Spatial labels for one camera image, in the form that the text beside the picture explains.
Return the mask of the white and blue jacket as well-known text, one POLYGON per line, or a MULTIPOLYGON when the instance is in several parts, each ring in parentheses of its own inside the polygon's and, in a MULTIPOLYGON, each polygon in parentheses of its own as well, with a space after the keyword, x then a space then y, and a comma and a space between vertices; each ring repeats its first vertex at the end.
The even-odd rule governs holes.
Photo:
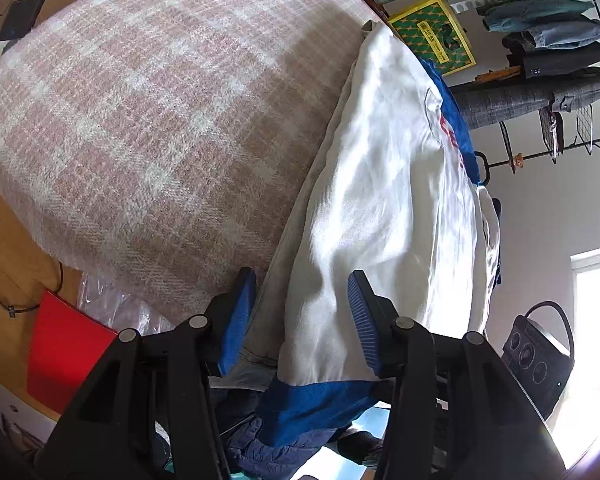
POLYGON ((370 398, 347 296, 365 273, 376 294, 431 333, 486 326, 500 226, 486 188, 467 174, 443 99, 416 55, 383 24, 366 35, 351 94, 306 212, 288 287, 286 341, 316 384, 275 378, 263 402, 370 398))

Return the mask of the black metal clothes rack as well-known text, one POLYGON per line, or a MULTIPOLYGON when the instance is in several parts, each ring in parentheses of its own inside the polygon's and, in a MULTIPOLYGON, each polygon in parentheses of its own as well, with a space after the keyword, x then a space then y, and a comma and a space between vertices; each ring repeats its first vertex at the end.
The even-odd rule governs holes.
MULTIPOLYGON (((509 76, 498 76, 494 72, 480 75, 476 81, 477 84, 486 84, 492 81, 504 80, 520 80, 518 76, 511 74, 509 76)), ((443 88, 444 102, 448 104, 448 109, 451 111, 452 122, 461 120, 464 122, 464 127, 460 129, 458 142, 460 142, 460 151, 463 153, 464 161, 467 166, 468 176, 476 180, 478 184, 486 185, 491 179, 491 170, 496 167, 507 166, 513 170, 512 159, 513 153, 512 144, 505 122, 499 122, 503 143, 507 158, 501 162, 491 164, 486 155, 476 151, 472 147, 472 142, 469 140, 468 125, 457 106, 457 102, 452 96, 451 87, 443 88)), ((537 111, 540 118, 540 131, 545 144, 545 150, 524 156, 534 159, 543 156, 550 157, 551 160, 556 160, 561 154, 566 151, 575 150, 576 148, 585 148, 589 153, 592 153, 596 148, 600 148, 600 136, 594 136, 595 125, 593 118, 593 104, 579 108, 570 113, 553 113, 548 108, 541 108, 537 111)))

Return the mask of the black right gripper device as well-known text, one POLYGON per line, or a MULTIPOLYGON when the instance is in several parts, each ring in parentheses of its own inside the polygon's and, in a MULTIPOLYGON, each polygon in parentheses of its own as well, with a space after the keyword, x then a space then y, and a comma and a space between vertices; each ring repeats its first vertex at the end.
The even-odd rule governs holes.
POLYGON ((518 315, 503 346, 502 360, 541 416, 549 419, 574 367, 573 333, 564 309, 555 301, 545 300, 525 315, 518 315), (532 313, 542 308, 553 309, 559 315, 567 334, 567 347, 532 320, 532 313))

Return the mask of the clear plastic bag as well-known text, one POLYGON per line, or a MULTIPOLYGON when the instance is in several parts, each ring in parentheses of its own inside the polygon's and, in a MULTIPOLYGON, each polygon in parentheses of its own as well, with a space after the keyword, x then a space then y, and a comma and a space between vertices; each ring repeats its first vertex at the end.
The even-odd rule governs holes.
POLYGON ((142 336, 172 330, 174 325, 147 302, 93 274, 82 274, 76 307, 92 320, 121 332, 134 328, 142 336))

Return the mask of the dark navy garment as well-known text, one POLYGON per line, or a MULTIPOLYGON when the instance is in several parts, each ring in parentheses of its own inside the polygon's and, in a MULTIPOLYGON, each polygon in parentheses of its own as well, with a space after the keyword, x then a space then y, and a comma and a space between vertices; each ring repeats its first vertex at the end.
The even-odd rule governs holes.
POLYGON ((374 405, 370 398, 308 396, 282 408, 252 390, 230 390, 214 401, 230 472, 249 479, 289 479, 322 448, 375 469, 384 440, 353 425, 374 405))

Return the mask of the small teddy bear charm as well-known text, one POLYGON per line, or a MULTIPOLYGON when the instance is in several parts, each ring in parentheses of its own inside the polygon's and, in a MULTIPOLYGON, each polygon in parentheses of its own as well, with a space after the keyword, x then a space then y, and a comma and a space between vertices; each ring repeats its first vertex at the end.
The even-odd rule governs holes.
POLYGON ((512 159, 513 170, 516 171, 518 168, 522 168, 524 166, 524 156, 521 153, 515 155, 512 159))

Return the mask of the pink plaid bed blanket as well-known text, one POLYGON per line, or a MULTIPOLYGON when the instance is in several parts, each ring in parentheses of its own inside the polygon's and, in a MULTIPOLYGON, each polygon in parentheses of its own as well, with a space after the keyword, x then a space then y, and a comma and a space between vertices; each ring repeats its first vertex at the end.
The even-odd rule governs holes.
POLYGON ((363 0, 78 0, 0 58, 0 194, 174 322, 265 274, 373 18, 363 0))

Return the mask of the grey tweed folded garment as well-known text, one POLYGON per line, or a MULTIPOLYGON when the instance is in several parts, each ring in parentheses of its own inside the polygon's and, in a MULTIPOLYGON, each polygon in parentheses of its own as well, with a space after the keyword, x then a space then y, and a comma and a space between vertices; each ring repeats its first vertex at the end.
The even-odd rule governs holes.
POLYGON ((548 108, 570 113, 600 99, 600 67, 562 76, 468 82, 450 88, 470 130, 506 122, 548 108))

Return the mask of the dark charcoal folded jacket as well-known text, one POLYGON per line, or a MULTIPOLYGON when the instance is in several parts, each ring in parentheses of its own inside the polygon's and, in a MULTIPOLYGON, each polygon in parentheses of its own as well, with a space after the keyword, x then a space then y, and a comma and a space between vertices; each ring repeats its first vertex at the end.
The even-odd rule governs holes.
POLYGON ((507 55, 510 66, 519 66, 524 78, 562 76, 600 62, 600 43, 570 50, 513 50, 507 55))

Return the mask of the yellow green patterned box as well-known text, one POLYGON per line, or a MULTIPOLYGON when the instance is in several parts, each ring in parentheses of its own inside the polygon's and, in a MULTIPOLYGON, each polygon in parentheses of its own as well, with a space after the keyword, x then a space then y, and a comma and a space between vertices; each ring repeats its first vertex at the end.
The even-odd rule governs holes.
POLYGON ((416 3, 388 23, 414 55, 434 64, 441 75, 476 65, 465 29, 445 0, 416 3))

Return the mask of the blue folded jeans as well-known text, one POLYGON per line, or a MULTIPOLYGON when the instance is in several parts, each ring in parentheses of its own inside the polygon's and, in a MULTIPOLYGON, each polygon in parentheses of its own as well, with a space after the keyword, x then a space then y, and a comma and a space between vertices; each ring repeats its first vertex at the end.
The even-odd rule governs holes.
POLYGON ((589 18, 547 22, 529 26, 522 32, 506 35, 502 44, 506 49, 521 52, 537 50, 574 50, 586 47, 600 39, 600 21, 589 18))

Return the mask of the teal folded jeans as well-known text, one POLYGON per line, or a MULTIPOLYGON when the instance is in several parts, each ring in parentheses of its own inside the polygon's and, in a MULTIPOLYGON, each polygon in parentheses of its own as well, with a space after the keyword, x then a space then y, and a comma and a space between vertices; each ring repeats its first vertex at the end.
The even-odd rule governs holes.
POLYGON ((489 32, 522 32, 536 24, 569 20, 593 6, 582 0, 508 0, 482 6, 477 13, 489 32))

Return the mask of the black tablet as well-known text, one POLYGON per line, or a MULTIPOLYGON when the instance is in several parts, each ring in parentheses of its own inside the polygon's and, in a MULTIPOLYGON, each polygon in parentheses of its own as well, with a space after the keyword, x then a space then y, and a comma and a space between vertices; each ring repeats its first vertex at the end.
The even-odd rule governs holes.
POLYGON ((19 40, 33 28, 45 0, 16 0, 9 7, 0 30, 0 41, 19 40))

